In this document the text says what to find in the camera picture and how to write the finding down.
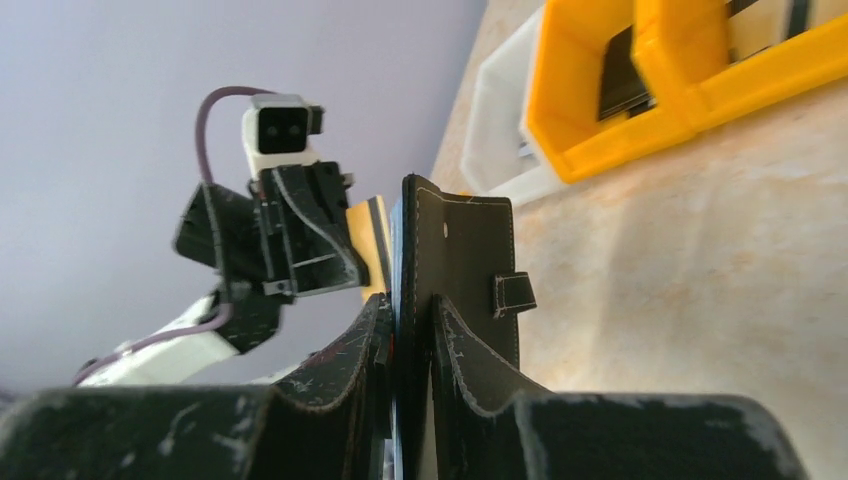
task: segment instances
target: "black tab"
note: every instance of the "black tab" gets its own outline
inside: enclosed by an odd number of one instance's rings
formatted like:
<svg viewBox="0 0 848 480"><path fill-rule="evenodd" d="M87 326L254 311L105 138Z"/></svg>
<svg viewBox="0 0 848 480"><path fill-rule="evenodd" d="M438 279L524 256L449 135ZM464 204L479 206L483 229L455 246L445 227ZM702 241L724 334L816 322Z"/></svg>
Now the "black tab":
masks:
<svg viewBox="0 0 848 480"><path fill-rule="evenodd" d="M536 296L527 272L495 275L494 287L496 319L536 308Z"/></svg>

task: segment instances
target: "white stitching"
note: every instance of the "white stitching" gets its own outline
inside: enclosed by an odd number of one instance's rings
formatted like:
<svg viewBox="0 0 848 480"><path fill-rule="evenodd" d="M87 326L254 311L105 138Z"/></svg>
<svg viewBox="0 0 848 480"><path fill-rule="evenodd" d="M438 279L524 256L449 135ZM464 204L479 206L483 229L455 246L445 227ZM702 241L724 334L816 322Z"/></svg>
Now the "white stitching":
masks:
<svg viewBox="0 0 848 480"><path fill-rule="evenodd" d="M500 202L485 202L485 201L475 202L474 200L477 197L473 197L473 196L468 197L468 200L466 200L464 202L460 202L460 201L457 201L457 200L448 200L445 197L443 197L442 195L440 195L440 194L438 194L438 193L436 193L432 190L429 190L427 187L418 187L415 190L415 225L416 225L416 232L415 232L415 275L414 275L414 280L413 280L413 284L412 284L412 292L413 292L412 293L412 305L413 305L412 306L412 313L413 313L412 316L413 316L413 322L415 321L415 313L416 313L415 312L415 308L416 308L415 305L418 303L418 299L416 298L417 297L417 290L418 290L418 237L419 237L417 225L418 225L418 221L420 219L420 216L419 216L419 203L420 203L419 192L421 192L421 190L424 190L425 192L429 193L430 195L433 195L434 197L436 197L439 200L446 202L446 203L486 205L486 206L498 206L498 207L507 208L510 211L509 215L507 215L509 217L509 261L510 261L510 267L511 267L510 270L512 270L513 272L515 271L515 234L514 234L514 228L513 228L513 225L512 225L512 223L513 223L512 204L500 203ZM514 330L514 332L513 332L512 338L515 339L515 345L513 346L513 350L512 350L512 358L513 358L514 364L518 365L518 316L515 317L515 321L513 322L513 330Z"/></svg>

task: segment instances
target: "black plastic part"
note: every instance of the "black plastic part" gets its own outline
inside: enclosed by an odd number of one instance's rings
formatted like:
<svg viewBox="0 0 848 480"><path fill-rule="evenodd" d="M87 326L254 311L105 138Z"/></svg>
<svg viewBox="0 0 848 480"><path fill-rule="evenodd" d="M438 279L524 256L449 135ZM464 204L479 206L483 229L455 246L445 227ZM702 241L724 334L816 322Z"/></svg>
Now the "black plastic part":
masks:
<svg viewBox="0 0 848 480"><path fill-rule="evenodd" d="M253 201L220 185L209 187L215 196L219 227L226 240L227 259L233 276L254 282L265 280ZM174 250L181 256L216 268L215 246L209 212L198 186L182 216L174 238Z"/></svg>
<svg viewBox="0 0 848 480"><path fill-rule="evenodd" d="M786 40L806 32L809 28L810 10L812 9L810 3L809 0L793 0L792 7L789 10L789 21L786 22Z"/></svg>
<svg viewBox="0 0 848 480"><path fill-rule="evenodd" d="M211 321L217 315L218 295L221 287L215 290L212 309L200 323ZM261 285L246 281L230 284L233 313L222 327L215 329L239 355L253 350L270 340L280 328L280 319L284 305L294 303L294 297L285 295L265 295Z"/></svg>
<svg viewBox="0 0 848 480"><path fill-rule="evenodd" d="M651 108L651 94L630 58L632 44L632 26L612 37L607 44L601 73L598 121L624 111L633 117Z"/></svg>
<svg viewBox="0 0 848 480"><path fill-rule="evenodd" d="M313 105L309 107L312 111L312 120L309 124L310 135L320 135L324 132L324 107Z"/></svg>
<svg viewBox="0 0 848 480"><path fill-rule="evenodd" d="M256 143L259 153L299 153L306 150L310 134L307 107L264 107L257 113Z"/></svg>
<svg viewBox="0 0 848 480"><path fill-rule="evenodd" d="M262 170L256 205L266 276L305 296L368 283L348 230L344 177L317 162Z"/></svg>

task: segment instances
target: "scratched black surface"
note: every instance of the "scratched black surface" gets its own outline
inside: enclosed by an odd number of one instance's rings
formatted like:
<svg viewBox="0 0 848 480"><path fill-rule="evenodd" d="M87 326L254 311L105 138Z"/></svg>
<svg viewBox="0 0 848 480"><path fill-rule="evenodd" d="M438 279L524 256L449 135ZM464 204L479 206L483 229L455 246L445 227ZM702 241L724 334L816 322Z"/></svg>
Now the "scratched black surface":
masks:
<svg viewBox="0 0 848 480"><path fill-rule="evenodd" d="M351 479L382 469L375 295L277 385L67 388L0 419L0 479Z"/></svg>
<svg viewBox="0 0 848 480"><path fill-rule="evenodd" d="M400 289L393 286L401 301L394 366L396 461L404 478L414 479L423 445L433 295L450 295L470 328L516 366L518 328L515 314L495 321L493 309L495 275L514 271L509 200L444 193L417 175L404 179L402 198L401 235L393 238L403 245L394 262L400 266Z"/></svg>
<svg viewBox="0 0 848 480"><path fill-rule="evenodd" d="M803 479L780 424L721 395L551 393L438 297L433 363L440 478Z"/></svg>

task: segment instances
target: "beige speckled countertop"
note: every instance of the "beige speckled countertop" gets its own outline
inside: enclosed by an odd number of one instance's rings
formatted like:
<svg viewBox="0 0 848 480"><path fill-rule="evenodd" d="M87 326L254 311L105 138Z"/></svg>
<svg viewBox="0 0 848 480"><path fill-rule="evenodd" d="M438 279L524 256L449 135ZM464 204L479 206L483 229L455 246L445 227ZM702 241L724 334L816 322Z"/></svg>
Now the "beige speckled countertop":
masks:
<svg viewBox="0 0 848 480"><path fill-rule="evenodd" d="M480 63L542 2L490 0L432 178L459 173ZM848 471L848 82L516 209L522 370L553 390L749 396L816 479Z"/></svg>

